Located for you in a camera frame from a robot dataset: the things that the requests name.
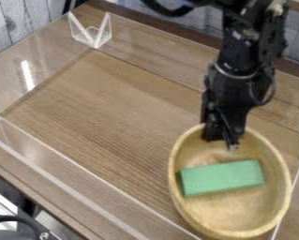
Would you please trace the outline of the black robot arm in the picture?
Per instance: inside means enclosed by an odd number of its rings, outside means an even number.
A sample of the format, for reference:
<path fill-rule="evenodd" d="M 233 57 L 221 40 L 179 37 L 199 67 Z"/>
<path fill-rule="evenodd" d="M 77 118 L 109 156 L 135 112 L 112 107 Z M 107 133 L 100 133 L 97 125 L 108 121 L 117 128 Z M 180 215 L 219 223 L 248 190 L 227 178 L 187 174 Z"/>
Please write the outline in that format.
<path fill-rule="evenodd" d="M 223 141 L 235 149 L 250 111 L 267 105 L 275 95 L 272 62 L 287 48 L 290 0 L 180 0 L 175 9 L 157 0 L 140 1 L 168 17 L 181 17 L 207 5 L 221 9 L 223 44 L 204 77 L 201 139 Z"/>

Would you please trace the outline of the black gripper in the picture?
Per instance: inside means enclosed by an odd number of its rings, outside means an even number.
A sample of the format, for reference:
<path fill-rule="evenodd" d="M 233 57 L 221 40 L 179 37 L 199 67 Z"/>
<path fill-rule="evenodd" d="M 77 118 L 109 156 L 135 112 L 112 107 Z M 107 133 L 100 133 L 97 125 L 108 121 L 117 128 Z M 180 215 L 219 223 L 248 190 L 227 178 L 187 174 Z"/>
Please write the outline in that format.
<path fill-rule="evenodd" d="M 228 150 L 237 149 L 250 110 L 264 106 L 274 97 L 274 74 L 271 65 L 262 65 L 250 75 L 239 76 L 228 74 L 216 62 L 209 63 L 200 108 L 201 138 L 207 142 L 224 139 Z"/>

